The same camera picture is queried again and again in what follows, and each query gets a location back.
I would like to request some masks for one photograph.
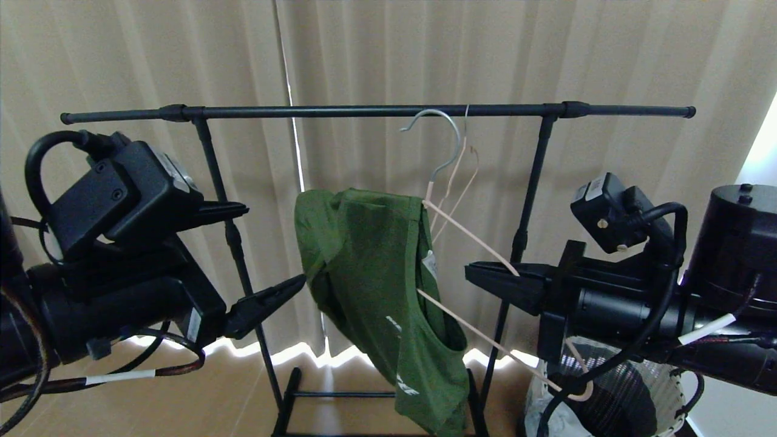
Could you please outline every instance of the curtain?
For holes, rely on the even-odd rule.
[[[604,171],[638,185],[654,203],[687,205],[692,247],[709,192],[733,183],[777,89],[774,2],[278,6],[295,105],[581,100],[697,107],[692,120],[558,121],[531,215],[527,262],[558,262],[568,239],[587,241],[589,256],[604,255],[568,206],[575,189]],[[431,170],[450,156],[452,134],[442,119],[428,118],[400,133],[407,122],[297,120],[306,187],[423,196]],[[455,218],[504,256],[521,216],[538,127],[538,118],[467,120],[480,171]],[[465,157],[453,198],[473,169]],[[446,179],[437,180],[435,198]],[[493,332],[498,300],[467,283],[462,268],[490,256],[453,226],[435,251],[445,304]],[[331,324],[325,329],[333,354],[347,347]],[[506,342],[532,351],[536,329],[535,318],[512,309]]]
[[[191,106],[288,105],[274,7],[269,2],[2,2],[2,189],[10,212],[37,218],[26,195],[27,150],[65,129],[60,112]],[[206,199],[213,184],[191,124],[131,121],[74,125],[122,131],[177,158]],[[230,200],[251,208],[235,222],[255,291],[300,273],[294,237],[299,192],[288,120],[212,121]],[[51,199],[88,169],[66,145],[44,163]],[[27,264],[45,257],[34,232],[19,232]],[[224,226],[183,232],[182,239],[228,306],[243,296]],[[302,292],[265,323],[270,351],[299,341],[324,348],[320,313]],[[256,341],[251,334],[242,344]]]

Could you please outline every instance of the green shirt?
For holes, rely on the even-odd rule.
[[[421,199],[306,191],[294,211],[313,299],[396,388],[395,409],[435,435],[465,428],[469,377],[460,326],[439,299]]]

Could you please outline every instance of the tiled floor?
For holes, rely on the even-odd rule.
[[[140,350],[134,344],[119,344],[110,357],[65,366],[53,377],[102,374]],[[188,360],[188,352],[163,347],[145,368]],[[337,368],[319,369],[305,355],[277,366],[282,389],[295,366],[303,369],[303,390],[391,389],[358,358]],[[471,367],[480,381],[484,368],[477,362]],[[498,371],[486,409],[491,435],[515,435],[528,381],[528,374],[514,363]],[[3,404],[2,417],[9,417],[19,402]],[[79,393],[45,396],[8,436],[265,437],[273,430],[276,414],[261,358],[236,358],[221,348],[208,356],[205,367],[189,375],[109,383]],[[411,434],[421,430],[394,412],[391,399],[301,399],[294,406],[289,432]]]

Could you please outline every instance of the clothing rack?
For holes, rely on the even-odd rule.
[[[528,226],[531,210],[534,206],[535,195],[539,185],[542,164],[545,161],[545,152],[552,133],[553,125],[561,118],[578,118],[590,115],[614,116],[664,116],[691,118],[695,115],[694,107],[645,107],[627,105],[590,105],[583,102],[561,102],[542,104],[498,104],[498,105],[402,105],[402,106],[309,106],[309,107],[188,107],[182,104],[168,105],[155,110],[122,110],[107,112],[90,112],[80,114],[63,113],[60,120],[64,124],[88,123],[97,121],[129,121],[129,120],[165,120],[172,122],[191,122],[197,129],[197,135],[207,160],[207,166],[216,190],[216,198],[219,201],[227,201],[224,188],[224,180],[218,168],[216,153],[213,147],[211,130],[207,120],[215,118],[327,118],[327,117],[413,117],[421,110],[436,109],[445,112],[452,117],[463,117],[465,112],[468,117],[541,117],[537,148],[534,161],[531,165],[528,187],[524,198],[521,220],[513,238],[510,262],[521,262],[528,241]],[[246,260],[243,256],[240,231],[230,219],[225,222],[225,238],[232,258],[240,277],[240,284],[245,295],[252,295],[253,288],[248,275]],[[507,311],[510,306],[502,301],[497,315],[497,326],[493,339],[501,342],[504,333],[504,325],[507,320]],[[280,392],[277,376],[270,360],[270,351],[267,348],[267,339],[264,330],[259,325],[256,327],[256,338],[261,347],[262,359],[267,367],[267,375],[273,390],[275,402],[278,408],[278,416],[273,430],[273,437],[336,437],[332,435],[296,434],[287,431],[291,412],[294,409],[294,401],[299,397],[363,397],[384,398],[394,397],[393,392],[312,392],[299,390],[302,371],[294,368],[291,372],[285,393]],[[478,392],[472,371],[469,373],[469,407],[472,413],[472,422],[478,437],[488,437],[488,428],[483,415],[488,398],[491,381],[493,378],[494,364],[497,360],[498,350],[491,349],[486,374],[483,379],[481,391]]]

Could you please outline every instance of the metal hook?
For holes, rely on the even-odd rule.
[[[416,123],[416,120],[418,120],[419,117],[426,114],[435,114],[435,115],[439,115],[440,117],[443,117],[445,120],[448,121],[448,123],[451,124],[451,126],[453,127],[453,130],[456,132],[456,150],[454,150],[453,156],[448,161],[443,163],[438,168],[434,169],[434,171],[432,172],[432,176],[429,178],[430,182],[434,182],[434,178],[437,177],[437,173],[439,173],[440,170],[444,169],[445,167],[450,166],[456,160],[456,157],[458,156],[458,154],[462,152],[462,134],[459,133],[458,126],[456,125],[456,122],[453,121],[450,115],[446,114],[441,110],[436,110],[436,109],[422,110],[421,112],[416,114],[415,117],[413,117],[413,119],[410,121],[410,124],[408,124],[407,127],[401,128],[399,130],[402,132],[409,131],[410,129],[413,128],[413,125]]]

